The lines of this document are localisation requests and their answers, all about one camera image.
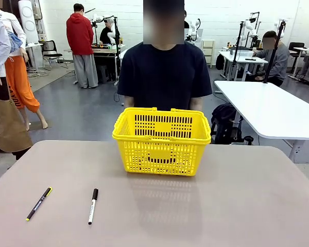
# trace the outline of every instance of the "orange pants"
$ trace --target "orange pants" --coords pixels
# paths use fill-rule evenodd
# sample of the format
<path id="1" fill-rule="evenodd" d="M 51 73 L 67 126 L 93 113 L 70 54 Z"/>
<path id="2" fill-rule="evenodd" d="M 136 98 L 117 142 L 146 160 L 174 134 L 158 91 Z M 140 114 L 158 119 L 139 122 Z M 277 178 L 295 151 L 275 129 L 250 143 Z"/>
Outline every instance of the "orange pants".
<path id="1" fill-rule="evenodd" d="M 8 58 L 5 67 L 10 96 L 16 107 L 18 109 L 26 107 L 30 111 L 36 112 L 40 104 L 31 90 L 23 57 Z"/>

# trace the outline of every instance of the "white brick wall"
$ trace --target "white brick wall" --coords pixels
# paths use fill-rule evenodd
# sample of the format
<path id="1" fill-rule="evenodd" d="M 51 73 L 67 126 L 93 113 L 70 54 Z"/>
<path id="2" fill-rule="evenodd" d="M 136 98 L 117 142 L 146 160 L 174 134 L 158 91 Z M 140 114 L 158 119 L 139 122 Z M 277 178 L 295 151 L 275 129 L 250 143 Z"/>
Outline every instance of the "white brick wall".
<path id="1" fill-rule="evenodd" d="M 67 59 L 71 54 L 63 52 L 68 49 L 65 22 L 73 13 L 73 4 L 77 0 L 40 0 L 47 37 L 57 43 L 60 53 Z M 114 14 L 118 17 L 118 26 L 124 42 L 131 47 L 143 40 L 143 0 L 115 0 L 108 4 L 105 0 L 80 0 L 85 10 L 96 8 L 98 15 Z M 309 0 L 266 0 L 258 7 L 242 0 L 185 0 L 188 12 L 187 20 L 200 18 L 204 29 L 203 39 L 216 41 L 215 54 L 227 42 L 236 42 L 239 23 L 249 17 L 250 12 L 260 11 L 259 34 L 274 29 L 274 22 L 279 18 L 288 19 L 283 42 L 304 42 L 309 47 Z M 98 37 L 104 24 L 99 24 Z"/>

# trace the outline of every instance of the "mannequin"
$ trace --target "mannequin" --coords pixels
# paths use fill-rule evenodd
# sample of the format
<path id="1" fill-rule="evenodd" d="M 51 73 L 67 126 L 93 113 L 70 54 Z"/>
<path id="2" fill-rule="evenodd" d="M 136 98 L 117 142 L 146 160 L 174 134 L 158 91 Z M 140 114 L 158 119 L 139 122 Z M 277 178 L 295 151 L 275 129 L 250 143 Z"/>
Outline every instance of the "mannequin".
<path id="1" fill-rule="evenodd" d="M 10 41 L 0 18 L 0 149 L 18 160 L 31 146 L 18 111 L 9 95 L 4 63 L 10 53 Z"/>
<path id="2" fill-rule="evenodd" d="M 9 84 L 11 98 L 24 119 L 24 125 L 27 131 L 30 129 L 30 121 L 26 115 L 25 107 L 28 110 L 36 113 L 42 124 L 42 128 L 47 129 L 48 124 L 40 111 L 40 104 L 33 95 L 27 77 L 25 66 L 25 63 L 28 61 L 28 56 L 25 51 L 26 34 L 15 15 L 8 12 L 3 12 L 1 10 L 0 14 L 2 15 L 1 18 L 6 28 L 11 32 L 15 31 L 20 40 L 23 42 L 20 50 L 12 52 L 5 62 L 7 81 Z"/>

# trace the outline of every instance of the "yellow basket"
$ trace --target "yellow basket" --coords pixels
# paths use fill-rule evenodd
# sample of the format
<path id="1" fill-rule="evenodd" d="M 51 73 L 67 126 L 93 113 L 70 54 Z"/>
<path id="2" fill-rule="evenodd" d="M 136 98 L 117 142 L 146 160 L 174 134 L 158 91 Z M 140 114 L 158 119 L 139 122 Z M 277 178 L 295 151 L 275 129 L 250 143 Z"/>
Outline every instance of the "yellow basket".
<path id="1" fill-rule="evenodd" d="M 202 112 L 127 108 L 112 137 L 127 172 L 194 176 L 211 129 Z"/>

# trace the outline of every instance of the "red jacket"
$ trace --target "red jacket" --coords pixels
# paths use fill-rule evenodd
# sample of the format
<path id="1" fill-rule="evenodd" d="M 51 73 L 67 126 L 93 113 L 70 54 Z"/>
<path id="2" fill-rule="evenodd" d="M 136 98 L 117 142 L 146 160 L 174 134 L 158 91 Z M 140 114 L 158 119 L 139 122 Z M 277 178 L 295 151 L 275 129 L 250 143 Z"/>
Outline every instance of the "red jacket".
<path id="1" fill-rule="evenodd" d="M 74 13 L 66 22 L 66 36 L 74 55 L 93 54 L 94 32 L 91 22 L 79 13 Z"/>

